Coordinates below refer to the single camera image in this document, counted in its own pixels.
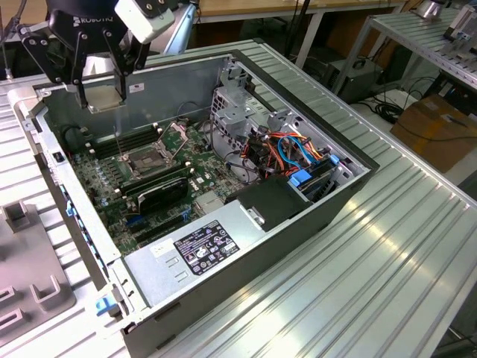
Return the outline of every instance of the sticker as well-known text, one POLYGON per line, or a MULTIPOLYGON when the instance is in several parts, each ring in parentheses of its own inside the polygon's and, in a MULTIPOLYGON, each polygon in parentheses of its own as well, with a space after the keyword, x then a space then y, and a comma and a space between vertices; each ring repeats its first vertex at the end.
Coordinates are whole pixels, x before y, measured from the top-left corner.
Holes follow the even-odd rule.
POLYGON ((240 250, 217 220, 177 240, 174 246, 197 276, 240 250))
POLYGON ((163 242, 160 242, 157 245, 154 245, 150 248, 152 256, 154 257, 160 257, 166 252, 169 252, 174 248, 174 240, 173 239, 167 239, 164 240, 163 242))
POLYGON ((451 84, 450 82, 445 84, 444 87, 442 87, 442 89, 440 90, 439 92, 439 96, 440 97, 444 97, 453 87, 453 84, 451 84))
POLYGON ((424 103, 426 107, 428 107, 430 110, 438 110, 439 106, 436 105, 436 103, 427 101, 424 103))
POLYGON ((129 93, 136 93, 144 91, 144 84, 131 84, 129 86, 129 93))
POLYGON ((189 181, 189 183, 191 184, 191 186, 192 186, 192 188, 195 192, 197 192, 199 190, 198 185, 192 179, 189 181))

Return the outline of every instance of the motherboard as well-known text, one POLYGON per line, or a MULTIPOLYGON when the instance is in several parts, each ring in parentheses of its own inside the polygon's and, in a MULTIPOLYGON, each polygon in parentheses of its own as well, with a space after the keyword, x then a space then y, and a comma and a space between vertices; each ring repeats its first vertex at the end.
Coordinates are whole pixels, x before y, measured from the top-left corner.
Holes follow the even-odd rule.
POLYGON ((96 143, 94 151, 72 157, 80 182, 123 255, 221 207, 249 180, 227 168, 198 129, 173 126, 153 128, 159 136, 153 142, 156 138, 148 139, 151 131, 146 131, 134 139, 96 143), (141 145, 145 137, 149 143, 141 145), (157 192, 162 183, 164 193, 157 192))

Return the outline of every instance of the workbench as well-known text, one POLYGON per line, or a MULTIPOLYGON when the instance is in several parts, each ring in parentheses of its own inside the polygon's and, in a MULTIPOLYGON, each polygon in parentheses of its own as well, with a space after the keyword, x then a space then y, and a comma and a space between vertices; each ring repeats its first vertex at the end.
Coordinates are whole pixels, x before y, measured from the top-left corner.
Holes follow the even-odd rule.
POLYGON ((443 35, 457 14, 458 10, 456 9, 443 9, 440 13, 440 20, 435 22, 422 19, 415 13, 369 16, 359 32, 332 91, 338 93, 372 28, 381 32, 382 40, 384 37, 390 37, 419 55, 403 76, 402 86, 405 86, 405 83, 412 78, 414 71, 419 68, 422 61, 428 60, 471 88, 477 89, 477 71, 472 70, 460 60, 449 58, 440 52, 445 45, 450 43, 443 35))
MULTIPOLYGON (((476 202, 268 45, 244 41, 180 56, 233 48, 380 169, 329 227, 153 357, 430 356, 477 281, 476 202)), ((95 287, 7 102, 9 90, 46 81, 36 76, 0 86, 0 205, 23 198, 37 206, 78 302, 0 348, 0 356, 127 357, 120 334, 102 339, 84 309, 95 287)), ((263 86, 256 91, 279 109, 263 86)), ((98 319, 113 323, 107 315, 98 319)))
MULTIPOLYGON (((296 64, 302 68, 313 40, 315 39, 321 20, 325 13, 335 11, 350 11, 393 7, 393 13, 399 13, 405 0, 317 0, 312 1, 306 13, 312 14, 305 38, 297 55, 296 64)), ((1 0, 2 19, 7 24, 9 18, 17 11, 17 1, 1 0)), ((225 22, 246 19, 262 19, 278 16, 293 16, 295 13, 295 0, 200 0, 200 22, 225 22)), ((45 0, 28 0, 22 23, 37 24, 45 21, 45 0)))

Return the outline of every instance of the blue tab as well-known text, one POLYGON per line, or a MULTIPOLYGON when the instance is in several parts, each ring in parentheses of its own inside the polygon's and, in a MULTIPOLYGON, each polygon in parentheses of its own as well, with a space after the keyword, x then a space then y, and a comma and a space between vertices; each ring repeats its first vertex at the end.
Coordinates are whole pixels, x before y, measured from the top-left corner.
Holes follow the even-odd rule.
POLYGON ((96 301, 96 315, 100 316, 116 308, 118 304, 112 295, 106 295, 96 301))
POLYGON ((331 154, 329 158, 333 162, 333 164, 335 164, 336 166, 338 165, 338 163, 340 163, 340 158, 338 158, 338 156, 334 154, 331 154))
POLYGON ((290 176, 290 181, 294 186, 300 186, 311 177, 312 176, 305 169, 301 169, 290 176))
POLYGON ((72 201, 68 200, 66 202, 66 215, 73 216, 75 213, 73 212, 74 208, 72 206, 72 201))

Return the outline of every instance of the wooden surface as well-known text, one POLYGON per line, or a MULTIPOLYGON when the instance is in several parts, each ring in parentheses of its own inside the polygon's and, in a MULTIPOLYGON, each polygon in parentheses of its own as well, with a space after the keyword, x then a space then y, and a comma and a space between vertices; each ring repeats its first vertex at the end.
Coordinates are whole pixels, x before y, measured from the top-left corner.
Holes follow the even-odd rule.
MULTIPOLYGON (((348 57, 366 18, 370 15, 390 13, 392 10, 392 8, 388 7, 385 9, 366 9, 340 13, 326 41, 326 46, 333 48, 341 56, 348 57)), ((359 54, 368 56, 378 36, 379 32, 371 29, 359 54)))
MULTIPOLYGON (((1 17, 6 22, 16 13, 20 0, 0 0, 1 17)), ((314 0, 310 8, 347 7, 384 3, 383 0, 314 0)), ((236 15, 239 13, 265 13, 295 9, 295 0, 201 0, 202 16, 236 15)), ((45 0, 28 0, 22 15, 23 24, 35 24, 45 20, 45 0)))

